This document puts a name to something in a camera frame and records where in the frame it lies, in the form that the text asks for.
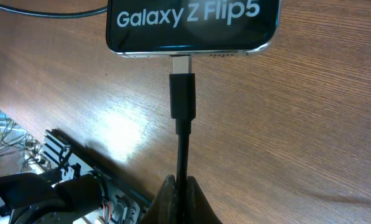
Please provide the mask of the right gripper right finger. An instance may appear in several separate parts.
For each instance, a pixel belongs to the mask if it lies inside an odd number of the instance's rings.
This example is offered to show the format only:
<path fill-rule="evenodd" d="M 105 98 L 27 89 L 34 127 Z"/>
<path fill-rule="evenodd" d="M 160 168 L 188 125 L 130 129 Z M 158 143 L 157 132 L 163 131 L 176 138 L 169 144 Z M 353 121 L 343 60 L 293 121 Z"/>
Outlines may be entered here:
<path fill-rule="evenodd" d="M 188 176 L 186 181 L 186 222 L 222 224 L 193 176 Z"/>

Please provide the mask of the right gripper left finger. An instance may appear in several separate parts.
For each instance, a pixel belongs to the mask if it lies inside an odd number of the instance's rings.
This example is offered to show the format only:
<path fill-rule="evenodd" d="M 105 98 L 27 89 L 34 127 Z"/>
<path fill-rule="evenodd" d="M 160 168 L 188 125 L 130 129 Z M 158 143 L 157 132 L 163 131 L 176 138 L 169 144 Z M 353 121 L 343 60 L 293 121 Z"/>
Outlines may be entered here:
<path fill-rule="evenodd" d="M 140 224 L 174 223 L 176 223 L 176 182 L 175 176 L 170 174 L 166 176 Z"/>

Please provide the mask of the black smartphone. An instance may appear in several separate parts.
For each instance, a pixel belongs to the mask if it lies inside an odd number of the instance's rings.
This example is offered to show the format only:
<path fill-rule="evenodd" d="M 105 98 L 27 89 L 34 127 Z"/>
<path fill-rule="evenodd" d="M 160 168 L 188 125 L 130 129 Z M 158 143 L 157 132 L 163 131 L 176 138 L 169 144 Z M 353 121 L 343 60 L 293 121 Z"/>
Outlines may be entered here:
<path fill-rule="evenodd" d="M 281 0 L 112 0 L 106 43 L 122 57 L 249 55 L 277 33 Z"/>

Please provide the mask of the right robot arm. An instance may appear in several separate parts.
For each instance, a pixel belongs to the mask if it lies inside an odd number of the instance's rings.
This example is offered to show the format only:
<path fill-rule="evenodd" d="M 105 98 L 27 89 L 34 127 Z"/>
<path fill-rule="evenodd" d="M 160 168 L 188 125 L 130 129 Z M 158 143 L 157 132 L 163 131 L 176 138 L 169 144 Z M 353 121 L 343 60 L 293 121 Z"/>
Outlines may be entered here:
<path fill-rule="evenodd" d="M 56 186 L 32 173 L 0 177 L 0 199 L 9 223 L 73 223 L 99 208 L 108 223 L 220 223 L 196 179 L 184 175 L 168 175 L 147 205 L 92 174 Z"/>

